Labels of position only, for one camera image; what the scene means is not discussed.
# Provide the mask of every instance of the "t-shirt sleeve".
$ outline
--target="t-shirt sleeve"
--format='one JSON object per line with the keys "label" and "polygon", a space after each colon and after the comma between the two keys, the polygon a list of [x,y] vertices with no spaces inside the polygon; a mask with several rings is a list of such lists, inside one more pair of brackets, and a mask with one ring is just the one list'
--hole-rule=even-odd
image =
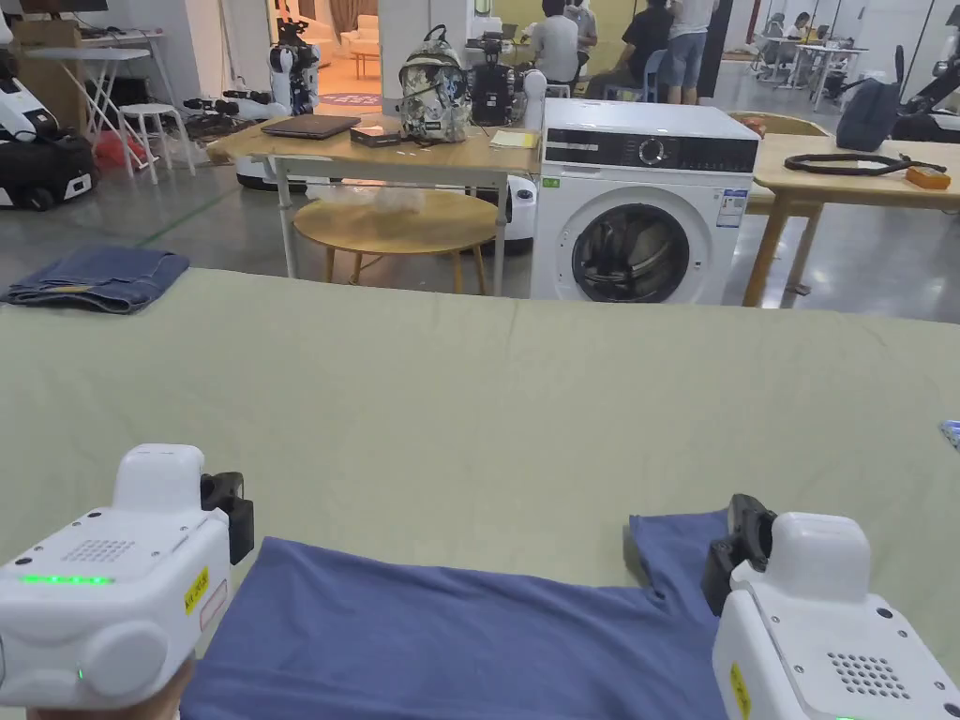
{"label": "t-shirt sleeve", "polygon": [[537,23],[534,32],[530,34],[530,45],[535,53],[543,50],[543,23]]}
{"label": "t-shirt sleeve", "polygon": [[623,41],[628,45],[639,47],[643,44],[643,18],[637,15],[634,21],[630,23],[627,32],[623,34]]}

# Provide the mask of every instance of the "control panel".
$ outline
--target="control panel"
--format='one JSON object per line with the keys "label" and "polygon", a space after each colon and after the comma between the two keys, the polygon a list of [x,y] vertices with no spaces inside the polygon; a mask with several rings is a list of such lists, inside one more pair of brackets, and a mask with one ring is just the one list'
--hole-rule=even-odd
{"label": "control panel", "polygon": [[544,159],[569,165],[753,173],[758,140],[547,131]]}

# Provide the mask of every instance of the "orange device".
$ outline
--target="orange device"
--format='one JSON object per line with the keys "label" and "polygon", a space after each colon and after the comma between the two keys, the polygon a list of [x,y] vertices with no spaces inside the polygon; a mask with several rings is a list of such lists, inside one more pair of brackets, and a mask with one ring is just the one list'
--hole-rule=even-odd
{"label": "orange device", "polygon": [[906,178],[924,190],[946,190],[952,182],[949,175],[926,167],[907,168]]}

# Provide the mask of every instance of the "black box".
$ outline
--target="black box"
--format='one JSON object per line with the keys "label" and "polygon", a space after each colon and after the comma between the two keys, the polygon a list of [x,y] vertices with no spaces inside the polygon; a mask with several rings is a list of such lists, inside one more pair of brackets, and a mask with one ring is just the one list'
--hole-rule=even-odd
{"label": "black box", "polygon": [[386,148],[399,145],[403,137],[399,132],[389,132],[383,128],[350,128],[350,140],[366,145],[368,148]]}

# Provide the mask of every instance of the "black t-shirt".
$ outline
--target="black t-shirt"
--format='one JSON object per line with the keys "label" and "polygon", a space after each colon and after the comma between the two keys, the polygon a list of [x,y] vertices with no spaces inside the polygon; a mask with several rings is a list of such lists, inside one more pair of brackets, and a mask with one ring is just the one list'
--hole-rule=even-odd
{"label": "black t-shirt", "polygon": [[651,53],[666,49],[671,25],[673,15],[666,8],[648,8],[636,14],[623,34],[623,41],[636,48],[628,64],[631,74],[639,83],[643,82],[643,70]]}

